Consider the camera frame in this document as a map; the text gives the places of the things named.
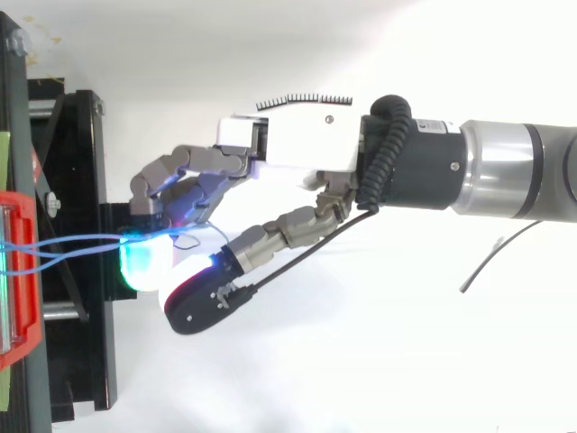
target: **transparent object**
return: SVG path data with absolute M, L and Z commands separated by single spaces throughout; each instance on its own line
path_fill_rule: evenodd
M 10 241 L 9 207 L 0 206 L 0 240 Z M 0 253 L 0 271 L 11 269 L 10 254 Z M 8 353 L 20 341 L 16 334 L 13 277 L 0 275 L 0 355 Z
M 153 237 L 144 242 L 121 241 L 120 271 L 124 281 L 137 291 L 156 291 L 166 284 L 172 269 L 172 246 L 170 236 Z

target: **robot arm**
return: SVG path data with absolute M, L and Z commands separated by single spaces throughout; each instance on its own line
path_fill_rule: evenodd
M 317 95 L 268 101 L 256 115 L 221 120 L 214 147 L 179 146 L 134 177 L 131 214 L 148 230 L 206 222 L 228 189 L 271 172 L 325 187 L 315 207 L 249 228 L 178 287 L 164 307 L 175 331 L 199 332 L 230 315 L 261 286 L 238 288 L 236 278 L 284 248 L 319 246 L 340 233 L 355 199 L 367 216 L 386 204 L 577 221 L 577 128 L 459 128 L 413 119 L 399 97 L 378 100 L 359 119 L 351 105 Z M 199 175 L 183 179 L 187 172 Z

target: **screw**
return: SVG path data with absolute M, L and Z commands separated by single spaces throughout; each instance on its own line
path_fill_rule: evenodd
M 62 207 L 60 200 L 56 198 L 56 194 L 54 194 L 52 191 L 46 194 L 45 205 L 46 211 L 48 212 L 48 216 L 50 218 L 54 218 Z
M 103 115 L 105 115 L 105 101 L 103 101 L 102 99 L 94 101 L 94 111 L 96 112 L 96 115 L 98 117 L 102 117 Z
M 8 50 L 16 54 L 18 57 L 23 57 L 32 50 L 32 41 L 30 36 L 23 29 L 14 29 L 6 40 Z

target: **silver cylinder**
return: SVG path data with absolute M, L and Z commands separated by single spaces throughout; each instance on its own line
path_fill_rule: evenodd
M 514 217 L 533 176 L 533 144 L 523 124 L 470 120 L 463 186 L 453 209 L 461 215 Z
M 31 119 L 47 119 L 52 115 L 56 105 L 55 99 L 33 100 L 28 103 L 28 112 Z
M 44 320 L 66 320 L 78 318 L 76 307 L 71 301 L 44 304 Z
M 535 125 L 543 177 L 525 219 L 577 222 L 577 128 Z

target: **black cylindrical joint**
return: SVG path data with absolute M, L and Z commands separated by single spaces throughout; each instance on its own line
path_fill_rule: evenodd
M 389 122 L 374 115 L 364 116 L 362 125 L 360 178 L 389 130 Z M 412 119 L 408 139 L 382 191 L 380 204 L 445 209 L 459 196 L 466 164 L 465 138 L 458 127 Z

